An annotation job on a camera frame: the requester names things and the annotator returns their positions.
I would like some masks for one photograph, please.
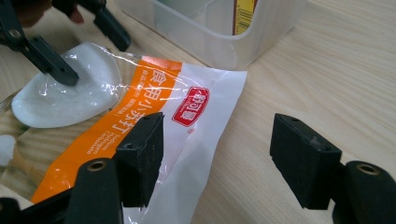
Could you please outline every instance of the translucent plastic box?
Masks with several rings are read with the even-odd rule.
[[[248,28],[237,35],[233,30],[239,1],[254,0],[116,0],[116,4],[206,65],[241,70],[296,24],[307,0],[257,0]]]

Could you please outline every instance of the wooden table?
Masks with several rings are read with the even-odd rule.
[[[199,63],[150,29],[110,11],[128,29],[128,51]],[[377,164],[396,177],[396,1],[310,0],[294,29],[248,68],[191,223],[332,223],[300,207],[269,155],[275,113],[298,118],[343,150],[342,162]],[[91,23],[52,9],[28,35],[64,52],[82,41],[114,48]],[[0,101],[36,69],[0,47]]]

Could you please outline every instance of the transparent plastic bag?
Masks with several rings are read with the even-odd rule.
[[[63,127],[31,127],[16,136],[23,156],[46,158],[45,162],[32,160],[39,170],[46,171],[38,188],[30,184],[21,189],[21,185],[16,191],[29,191],[21,195],[33,195],[32,202],[38,203],[72,187],[82,163],[111,158],[123,136],[140,118],[161,111],[164,155],[154,192],[147,208],[123,208],[124,221],[134,224],[190,222],[208,179],[216,145],[242,92],[247,72],[114,53],[91,43],[77,48],[81,46],[95,48],[95,53],[105,54],[116,63],[117,69],[112,71],[120,73],[120,82],[112,86],[105,83],[98,90],[111,90],[117,101],[103,111],[91,113],[91,118]],[[64,55],[76,54],[66,52]],[[89,59],[83,61],[85,67],[95,66],[94,63],[88,65]],[[48,86],[49,76],[45,83],[41,82],[40,88]],[[69,106],[66,110],[59,113],[74,113],[75,108]],[[9,183],[15,178],[18,179],[8,172],[5,181],[8,188],[12,189]]]

